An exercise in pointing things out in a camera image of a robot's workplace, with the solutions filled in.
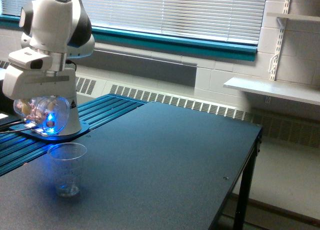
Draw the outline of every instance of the blue led light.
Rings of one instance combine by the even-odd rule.
[[[47,117],[47,120],[51,121],[52,119],[54,119],[54,116],[50,113],[49,116]]]
[[[43,129],[46,134],[53,135],[57,133],[56,129],[56,117],[54,113],[49,113],[44,122],[45,128]]]

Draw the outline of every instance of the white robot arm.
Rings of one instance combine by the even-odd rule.
[[[19,26],[23,28],[23,49],[9,54],[11,65],[3,81],[3,93],[20,99],[24,109],[30,108],[24,105],[26,102],[38,97],[67,99],[67,123],[59,132],[51,129],[51,134],[79,132],[76,74],[74,69],[65,69],[65,62],[94,50],[91,23],[81,0],[32,1],[22,8]]]
[[[85,12],[84,6],[81,0],[71,0],[72,2],[72,25],[71,25],[71,38],[67,44],[67,59],[73,58],[82,58],[92,54],[95,46],[95,40],[91,34],[92,28],[90,20]],[[23,35],[21,37],[21,46],[22,48],[29,47],[30,41],[32,39],[31,34],[31,21],[33,18],[33,8],[36,3],[30,2],[28,5],[24,6],[21,12],[21,21],[20,26],[23,27]],[[59,23],[59,29],[46,29],[45,33],[48,34],[50,31],[64,32],[65,24]]]

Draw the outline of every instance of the dark blue tabletop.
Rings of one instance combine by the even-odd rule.
[[[208,229],[260,131],[145,104],[75,140],[88,148],[78,197],[56,197],[47,155],[0,177],[1,229]]]

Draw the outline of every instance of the table leg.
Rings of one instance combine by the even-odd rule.
[[[256,143],[254,146],[254,151],[250,156],[250,159],[246,164],[242,173],[239,199],[236,206],[233,230],[242,230],[244,226],[246,209],[247,209],[247,204],[249,200],[249,193],[251,188],[252,177],[254,174],[257,152],[258,152],[258,146]]]

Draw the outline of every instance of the white shelf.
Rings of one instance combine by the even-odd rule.
[[[316,16],[302,16],[302,15],[278,14],[278,13],[267,13],[266,15],[272,16],[272,17],[283,18],[283,19],[294,20],[294,21],[320,22],[320,17],[316,17]]]
[[[260,95],[320,105],[320,89],[295,83],[241,76],[231,78],[223,86]]]

